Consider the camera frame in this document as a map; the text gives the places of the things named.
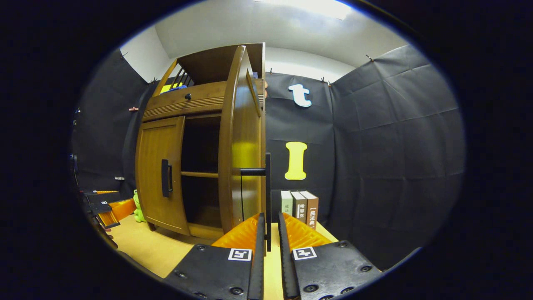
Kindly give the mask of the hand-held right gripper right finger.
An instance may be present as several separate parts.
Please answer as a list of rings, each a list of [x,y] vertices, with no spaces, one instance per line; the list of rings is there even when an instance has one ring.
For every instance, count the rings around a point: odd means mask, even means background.
[[[278,230],[286,300],[339,300],[383,274],[350,242],[331,241],[287,213],[279,213]]]

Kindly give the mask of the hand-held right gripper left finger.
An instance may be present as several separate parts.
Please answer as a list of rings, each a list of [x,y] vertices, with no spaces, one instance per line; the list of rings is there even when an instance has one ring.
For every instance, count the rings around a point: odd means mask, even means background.
[[[264,298],[265,218],[257,213],[211,245],[196,244],[164,279],[194,300]]]

